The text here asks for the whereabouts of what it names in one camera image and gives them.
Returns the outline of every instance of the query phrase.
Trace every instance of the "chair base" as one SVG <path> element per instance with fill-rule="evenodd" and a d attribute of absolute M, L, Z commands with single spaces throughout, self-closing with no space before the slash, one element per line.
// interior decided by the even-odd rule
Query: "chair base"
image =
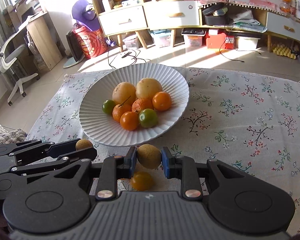
<path fill-rule="evenodd" d="M 31 80 L 31 79 L 33 79 L 33 78 L 35 78 L 37 75 L 38 75 L 38 73 L 34 73 L 34 74 L 32 74 L 31 76 L 27 76 L 27 77 L 24 77 L 24 78 L 20 78 L 20 79 L 16 82 L 16 84 L 14 85 L 14 88 L 13 88 L 13 90 L 12 90 L 12 92 L 11 92 L 9 98 L 8 98 L 8 104 L 9 104 L 9 106 L 12 105 L 11 99 L 12 99 L 12 97 L 14 96 L 14 94 L 17 92 L 18 88 L 19 88 L 19 90 L 20 90 L 20 94 L 21 94 L 23 97 L 26 96 L 26 93 L 23 91 L 23 86 L 22 86 L 22 84 L 25 83 L 25 82 L 27 82 L 27 81 L 29 81 L 29 80 Z"/>

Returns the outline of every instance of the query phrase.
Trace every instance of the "office chair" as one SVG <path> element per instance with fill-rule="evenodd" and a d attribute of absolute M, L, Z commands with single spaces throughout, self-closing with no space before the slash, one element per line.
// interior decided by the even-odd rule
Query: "office chair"
<path fill-rule="evenodd" d="M 20 94 L 25 97 L 26 92 L 23 91 L 23 86 L 22 84 L 33 79 L 38 75 L 38 73 L 34 73 L 30 76 L 24 77 L 24 78 L 18 78 L 18 76 L 13 72 L 11 69 L 11 66 L 13 63 L 17 60 L 17 57 L 22 53 L 24 49 L 26 49 L 26 45 L 22 44 L 20 45 L 17 49 L 15 49 L 9 56 L 5 57 L 5 50 L 7 48 L 8 43 L 17 35 L 18 33 L 13 34 L 10 36 L 5 43 L 2 45 L 2 48 L 0 47 L 0 72 L 5 73 L 7 70 L 9 70 L 12 74 L 12 76 L 17 80 L 9 98 L 8 98 L 8 104 L 9 106 L 12 105 L 11 99 L 14 96 L 14 94 L 17 92 L 18 88 L 20 90 Z"/>

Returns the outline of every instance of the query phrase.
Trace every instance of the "white fluted plate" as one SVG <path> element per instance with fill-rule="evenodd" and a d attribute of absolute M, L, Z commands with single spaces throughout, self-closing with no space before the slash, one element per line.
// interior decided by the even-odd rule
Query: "white fluted plate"
<path fill-rule="evenodd" d="M 119 83 L 137 85 L 146 77 L 160 82 L 163 91 L 170 94 L 172 106 L 167 111 L 157 112 L 156 126 L 127 131 L 112 116 L 103 113 L 103 102 L 112 99 L 112 92 Z M 185 111 L 188 100 L 188 84 L 178 71 L 155 63 L 135 64 L 112 71 L 89 89 L 80 105 L 79 121 L 85 134 L 98 143 L 117 147 L 133 146 L 148 142 L 169 130 Z"/>

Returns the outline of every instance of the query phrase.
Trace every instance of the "tablecloth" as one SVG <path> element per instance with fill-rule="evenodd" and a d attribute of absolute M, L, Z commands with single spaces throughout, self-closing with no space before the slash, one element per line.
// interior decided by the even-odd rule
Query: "tablecloth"
<path fill-rule="evenodd" d="M 188 106 L 170 130 L 150 143 L 167 146 L 173 155 L 190 156 L 196 162 L 217 158 L 282 188 L 296 207 L 288 232 L 300 232 L 300 83 L 226 70 L 176 70 L 187 80 Z M 109 72 L 65 76 L 27 139 L 58 143 L 87 138 L 79 124 L 80 103 L 89 88 Z M 95 162 L 128 151 L 127 147 L 93 144 L 98 151 Z M 165 179 L 161 166 L 147 171 L 156 182 L 152 190 L 180 190 L 180 181 Z M 118 185 L 119 190 L 133 190 L 128 181 Z M 208 194 L 204 179 L 202 187 Z"/>

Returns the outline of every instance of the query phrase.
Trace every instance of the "tile floor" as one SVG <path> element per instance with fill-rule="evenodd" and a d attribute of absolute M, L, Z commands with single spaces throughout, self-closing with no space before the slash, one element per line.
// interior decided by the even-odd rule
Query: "tile floor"
<path fill-rule="evenodd" d="M 300 81 L 300 63 L 297 60 L 268 53 L 266 48 L 258 49 L 258 51 L 261 54 L 236 50 L 223 52 L 228 58 L 244 61 L 239 62 L 226 59 L 218 50 L 185 47 L 183 43 L 180 43 L 173 48 L 156 48 L 155 46 L 146 50 L 141 48 L 138 58 L 168 66 L 239 70 Z M 119 48 L 110 50 L 109 62 L 112 66 L 120 68 L 134 62 L 131 57 L 124 59 L 116 57 L 119 54 Z M 12 99 L 12 106 L 4 103 L 0 108 L 1 125 L 11 129 L 23 128 L 29 132 L 41 111 L 61 86 L 65 74 L 111 69 L 107 53 L 66 69 L 63 68 L 65 61 L 65 58 L 61 60 L 50 72 L 42 75 L 40 80 L 30 81 L 32 83 L 25 88 L 27 93 L 25 98 L 17 93 Z"/>

